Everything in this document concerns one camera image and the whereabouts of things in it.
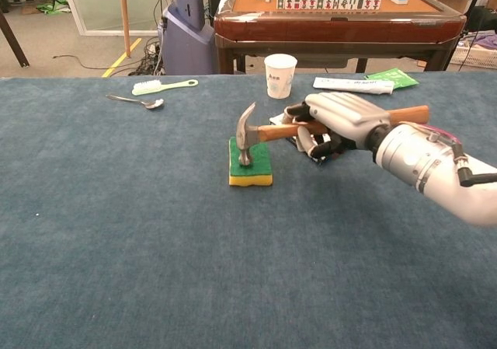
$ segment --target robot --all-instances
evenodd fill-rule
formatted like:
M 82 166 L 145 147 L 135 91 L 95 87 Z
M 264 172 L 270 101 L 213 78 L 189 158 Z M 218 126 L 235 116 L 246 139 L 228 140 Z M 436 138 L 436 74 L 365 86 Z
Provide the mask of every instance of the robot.
M 466 223 L 497 225 L 497 169 L 466 155 L 454 135 L 428 125 L 392 126 L 388 112 L 344 92 L 311 94 L 284 114 L 287 123 L 318 120 L 328 128 L 331 140 L 318 143 L 298 128 L 298 147 L 310 157 L 370 151 L 379 167 Z
M 205 23 L 203 0 L 173 0 L 158 34 L 167 75 L 218 73 L 214 29 Z

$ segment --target green scouring pad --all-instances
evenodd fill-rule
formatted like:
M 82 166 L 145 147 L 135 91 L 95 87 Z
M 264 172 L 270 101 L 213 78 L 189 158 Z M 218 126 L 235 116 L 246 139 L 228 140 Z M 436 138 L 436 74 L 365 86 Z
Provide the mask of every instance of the green scouring pad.
M 236 138 L 230 138 L 230 186 L 271 186 L 273 171 L 266 143 L 259 143 L 250 148 L 252 164 L 242 166 L 238 161 L 240 150 L 236 146 Z

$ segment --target yellow floor line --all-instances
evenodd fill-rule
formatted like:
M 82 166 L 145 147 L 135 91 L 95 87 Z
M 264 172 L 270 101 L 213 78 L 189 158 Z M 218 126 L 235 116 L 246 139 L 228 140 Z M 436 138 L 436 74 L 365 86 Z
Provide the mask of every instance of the yellow floor line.
M 132 51 L 139 43 L 141 42 L 141 38 L 137 38 L 137 40 L 135 40 L 133 42 L 133 44 L 130 46 L 130 51 Z M 114 61 L 114 64 L 112 64 L 109 69 L 106 70 L 106 72 L 102 75 L 102 77 L 109 77 L 110 74 L 112 72 L 114 72 L 114 69 L 116 69 L 116 67 L 121 64 L 121 62 L 126 58 L 126 53 L 122 54 L 121 57 L 119 59 L 117 59 L 116 61 Z

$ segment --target hammer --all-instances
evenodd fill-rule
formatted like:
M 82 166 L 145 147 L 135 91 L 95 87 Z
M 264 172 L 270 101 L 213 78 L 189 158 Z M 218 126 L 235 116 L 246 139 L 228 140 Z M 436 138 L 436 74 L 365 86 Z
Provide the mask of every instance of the hammer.
M 281 138 L 290 138 L 298 135 L 297 129 L 300 126 L 306 127 L 311 134 L 327 134 L 328 128 L 318 122 L 296 122 L 293 124 L 282 125 L 263 125 L 252 126 L 247 124 L 247 120 L 255 109 L 255 103 L 252 103 L 245 112 L 240 116 L 236 125 L 236 145 L 240 150 L 240 165 L 249 166 L 252 163 L 250 156 L 250 147 L 263 141 L 274 141 Z M 411 106 L 409 108 L 399 108 L 388 110 L 390 122 L 392 125 L 399 122 L 414 122 L 417 124 L 427 124 L 429 119 L 428 106 Z

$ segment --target toothpaste tube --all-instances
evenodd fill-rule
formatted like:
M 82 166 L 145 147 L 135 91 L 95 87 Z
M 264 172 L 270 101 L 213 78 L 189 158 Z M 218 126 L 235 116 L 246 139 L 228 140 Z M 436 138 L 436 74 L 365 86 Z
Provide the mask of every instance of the toothpaste tube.
M 350 92 L 366 92 L 369 94 L 392 94 L 395 82 L 373 79 L 325 79 L 316 77 L 313 87 Z

